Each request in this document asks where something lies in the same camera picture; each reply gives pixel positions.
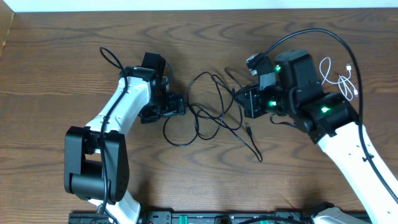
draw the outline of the usb connector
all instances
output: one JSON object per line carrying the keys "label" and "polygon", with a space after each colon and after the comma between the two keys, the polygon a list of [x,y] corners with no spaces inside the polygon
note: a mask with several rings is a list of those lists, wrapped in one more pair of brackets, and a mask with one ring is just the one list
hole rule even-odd
{"label": "usb connector", "polygon": [[248,135],[251,137],[253,135],[253,133],[251,132],[251,128],[249,123],[246,123],[246,132],[248,133]]}

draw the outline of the black connector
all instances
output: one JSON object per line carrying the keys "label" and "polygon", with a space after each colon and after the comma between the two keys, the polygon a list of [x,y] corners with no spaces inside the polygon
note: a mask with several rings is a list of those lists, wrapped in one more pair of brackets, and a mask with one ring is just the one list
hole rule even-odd
{"label": "black connector", "polygon": [[251,128],[250,128],[249,123],[246,123],[246,132],[248,133],[248,135],[249,135],[250,137],[253,136],[253,133],[251,132]]}
{"label": "black connector", "polygon": [[263,90],[267,86],[274,85],[276,82],[276,72],[272,60],[268,57],[259,58],[258,55],[246,60],[246,65],[253,76],[259,77],[259,89]]}

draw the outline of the green terminal block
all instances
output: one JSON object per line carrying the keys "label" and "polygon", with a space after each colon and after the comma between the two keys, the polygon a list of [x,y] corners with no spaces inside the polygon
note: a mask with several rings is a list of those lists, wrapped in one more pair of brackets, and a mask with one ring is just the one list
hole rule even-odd
{"label": "green terminal block", "polygon": [[188,217],[186,215],[180,215],[180,224],[188,224]]}

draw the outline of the black bracket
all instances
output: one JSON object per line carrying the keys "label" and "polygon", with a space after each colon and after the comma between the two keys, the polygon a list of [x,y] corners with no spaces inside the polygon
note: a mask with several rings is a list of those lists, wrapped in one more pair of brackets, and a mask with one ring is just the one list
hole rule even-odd
{"label": "black bracket", "polygon": [[138,114],[142,124],[186,113],[183,95],[167,91],[168,82],[163,77],[165,64],[160,54],[146,52],[141,66],[125,68],[128,76],[142,78],[150,83],[149,103]]}
{"label": "black bracket", "polygon": [[[65,136],[64,187],[83,200],[104,199],[102,163],[86,158],[98,148],[98,136],[98,132],[74,126]],[[114,132],[105,133],[104,139],[110,189],[108,203],[115,204],[123,198],[129,182],[126,142],[124,134]]]}

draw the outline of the white wall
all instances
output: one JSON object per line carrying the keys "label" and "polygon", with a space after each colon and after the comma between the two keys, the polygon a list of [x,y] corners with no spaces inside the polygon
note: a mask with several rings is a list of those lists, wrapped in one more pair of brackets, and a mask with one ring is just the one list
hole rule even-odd
{"label": "white wall", "polygon": [[398,0],[4,0],[14,12],[398,7]]}

